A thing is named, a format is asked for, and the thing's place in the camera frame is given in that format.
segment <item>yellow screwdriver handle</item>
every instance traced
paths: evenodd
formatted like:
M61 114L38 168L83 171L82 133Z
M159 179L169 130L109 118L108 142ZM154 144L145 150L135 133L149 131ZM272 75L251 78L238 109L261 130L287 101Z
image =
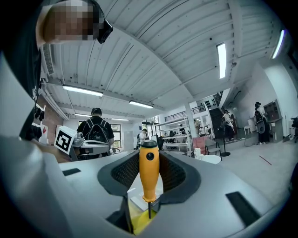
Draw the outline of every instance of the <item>yellow screwdriver handle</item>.
M139 155L139 171L146 202L156 200L155 188L159 174L159 151L154 140L144 140L141 143Z

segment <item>ceiling light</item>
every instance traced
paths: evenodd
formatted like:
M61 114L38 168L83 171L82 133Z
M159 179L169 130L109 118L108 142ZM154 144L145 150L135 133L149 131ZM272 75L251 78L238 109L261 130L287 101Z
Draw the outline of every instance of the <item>ceiling light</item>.
M273 59L276 58L276 56L277 56L277 54L278 54L278 52L280 50L281 44L283 43L283 39L284 39L284 30L282 30L280 32L280 36L279 36L279 40L278 40L278 45L276 46L275 51L274 51L274 54L272 56Z
M75 115L79 117L91 117L90 115L84 115L84 114L75 114Z
M64 90L68 90L68 91L73 91L73 92L78 92L78 93L85 93L85 94L90 94L90 95L99 96L99 97L103 96L103 94L100 93L100 92L87 90L87 89L83 89L83 88L80 88L80 87L73 87L73 86L68 86L68 85L63 85L62 87L63 87Z
M128 121L128 119L121 119L121 118L112 118L112 120L118 120L118 121Z
M227 63L227 53L225 49L225 43L222 43L217 47L218 61L219 61L219 78L222 79L225 77L225 69Z
M135 101L129 101L129 103L133 104L133 105L137 105L137 106L143 106L143 107L146 107L146 108L153 108L153 106L143 104L143 103L139 103L139 102L135 102Z

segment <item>person wearing backpack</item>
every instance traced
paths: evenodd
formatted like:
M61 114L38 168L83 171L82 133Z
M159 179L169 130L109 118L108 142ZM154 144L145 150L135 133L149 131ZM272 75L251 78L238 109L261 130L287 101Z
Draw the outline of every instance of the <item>person wearing backpack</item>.
M266 115L267 115L267 113L265 112L264 107L261 106L261 104L259 102L256 102L255 103L255 113L254 113L255 123L257 125L260 121L263 121L264 128L265 128L265 131L263 133L260 133L258 131L260 144L269 143L269 127L267 124Z
M101 116L101 109L93 108L91 117L79 125L77 132L82 132L85 139L98 140L111 146L114 143L114 133L111 125Z

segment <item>staircase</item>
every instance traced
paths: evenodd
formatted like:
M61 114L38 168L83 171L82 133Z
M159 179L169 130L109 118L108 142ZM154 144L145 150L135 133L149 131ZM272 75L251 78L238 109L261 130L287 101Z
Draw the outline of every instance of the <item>staircase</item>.
M218 108L210 110L209 112L213 124L215 138L219 139L222 137L222 133L218 131L218 128L222 125L223 114Z

